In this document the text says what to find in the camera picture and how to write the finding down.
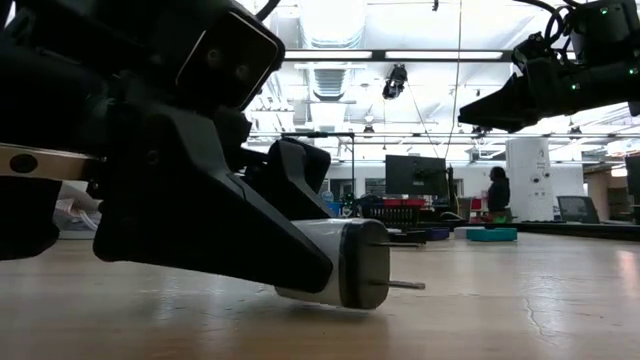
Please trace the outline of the silver ventilation duct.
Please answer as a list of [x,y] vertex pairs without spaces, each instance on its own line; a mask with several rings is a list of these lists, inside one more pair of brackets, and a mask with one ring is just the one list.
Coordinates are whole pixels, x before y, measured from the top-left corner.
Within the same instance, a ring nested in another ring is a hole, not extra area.
[[[299,0],[303,49],[349,50],[361,47],[366,24],[366,0]],[[349,88],[353,70],[338,68],[308,71],[311,92],[319,101],[340,101]]]

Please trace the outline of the black computer monitor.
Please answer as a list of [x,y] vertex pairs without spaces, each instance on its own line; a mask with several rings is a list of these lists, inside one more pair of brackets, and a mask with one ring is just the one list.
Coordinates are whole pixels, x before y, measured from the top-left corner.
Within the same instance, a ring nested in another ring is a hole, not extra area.
[[448,194],[447,167],[442,158],[387,155],[385,158],[387,195]]

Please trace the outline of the person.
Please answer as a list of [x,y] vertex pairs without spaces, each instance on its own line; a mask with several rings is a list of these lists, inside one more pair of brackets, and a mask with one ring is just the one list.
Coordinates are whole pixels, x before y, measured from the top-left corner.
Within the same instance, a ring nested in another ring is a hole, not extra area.
[[487,208],[492,218],[503,216],[510,203],[510,181],[502,167],[493,167],[487,193]]

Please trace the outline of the black LCD display module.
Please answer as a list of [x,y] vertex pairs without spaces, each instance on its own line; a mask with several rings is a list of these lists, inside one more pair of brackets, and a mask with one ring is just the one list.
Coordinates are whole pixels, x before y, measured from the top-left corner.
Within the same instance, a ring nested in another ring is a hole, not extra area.
[[389,242],[395,247],[421,247],[427,242],[423,231],[388,229]]

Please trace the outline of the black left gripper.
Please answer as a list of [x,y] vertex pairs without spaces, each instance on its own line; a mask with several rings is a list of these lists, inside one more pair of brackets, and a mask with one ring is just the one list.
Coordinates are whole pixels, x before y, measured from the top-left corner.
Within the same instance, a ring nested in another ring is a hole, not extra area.
[[159,104],[213,121],[229,169],[247,137],[239,109],[197,102],[175,78],[201,33],[236,0],[0,0],[0,261],[37,256],[56,240],[65,180],[100,202],[117,104]]

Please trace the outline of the black aluminium table frame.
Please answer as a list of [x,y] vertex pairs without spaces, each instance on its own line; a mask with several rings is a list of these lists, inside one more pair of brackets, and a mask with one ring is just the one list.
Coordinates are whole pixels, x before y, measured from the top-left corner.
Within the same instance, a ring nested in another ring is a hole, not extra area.
[[505,224],[468,223],[462,221],[422,222],[413,225],[384,222],[388,229],[419,231],[426,228],[514,228],[519,233],[558,235],[603,240],[640,242],[640,225],[629,224],[582,224],[560,222],[521,222]]

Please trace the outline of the white pillar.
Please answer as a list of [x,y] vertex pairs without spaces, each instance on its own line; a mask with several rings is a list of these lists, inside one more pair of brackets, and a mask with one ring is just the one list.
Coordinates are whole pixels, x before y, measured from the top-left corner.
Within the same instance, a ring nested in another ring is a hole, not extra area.
[[516,221],[550,221],[553,191],[548,140],[516,138],[506,143],[510,208]]

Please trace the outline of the black overhead beam with lights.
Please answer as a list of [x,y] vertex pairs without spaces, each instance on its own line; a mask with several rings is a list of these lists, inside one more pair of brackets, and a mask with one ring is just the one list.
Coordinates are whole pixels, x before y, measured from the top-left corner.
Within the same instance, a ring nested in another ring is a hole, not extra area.
[[511,50],[287,50],[288,62],[509,63]]

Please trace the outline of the black plastic bin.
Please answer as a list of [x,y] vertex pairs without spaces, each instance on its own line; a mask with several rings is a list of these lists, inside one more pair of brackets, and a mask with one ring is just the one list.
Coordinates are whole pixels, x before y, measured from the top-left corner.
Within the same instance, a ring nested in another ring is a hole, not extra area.
[[363,217],[376,219],[387,228],[408,229],[417,226],[423,207],[385,207],[383,200],[363,205]]

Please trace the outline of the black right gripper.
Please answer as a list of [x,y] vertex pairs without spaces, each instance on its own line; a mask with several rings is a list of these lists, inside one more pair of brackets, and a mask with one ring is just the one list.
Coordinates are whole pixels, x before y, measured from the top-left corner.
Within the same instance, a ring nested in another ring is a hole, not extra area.
[[459,123],[519,132],[547,115],[563,112],[561,101],[568,95],[562,78],[578,69],[575,64],[558,58],[541,32],[530,34],[514,47],[512,63],[520,74],[513,74],[498,91],[463,106]]

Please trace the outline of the shelf with red bins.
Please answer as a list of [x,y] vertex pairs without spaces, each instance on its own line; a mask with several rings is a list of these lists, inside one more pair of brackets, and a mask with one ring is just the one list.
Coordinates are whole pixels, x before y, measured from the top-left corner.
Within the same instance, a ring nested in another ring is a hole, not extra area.
[[471,197],[470,220],[472,222],[483,222],[488,215],[488,186],[485,186],[479,193]]

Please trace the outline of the teal LCD display module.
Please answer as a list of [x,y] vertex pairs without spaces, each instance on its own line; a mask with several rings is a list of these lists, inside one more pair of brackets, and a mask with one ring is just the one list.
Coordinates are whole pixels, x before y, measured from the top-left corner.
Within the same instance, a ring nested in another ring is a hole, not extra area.
[[515,228],[472,228],[466,235],[468,240],[475,242],[512,242],[518,238]]

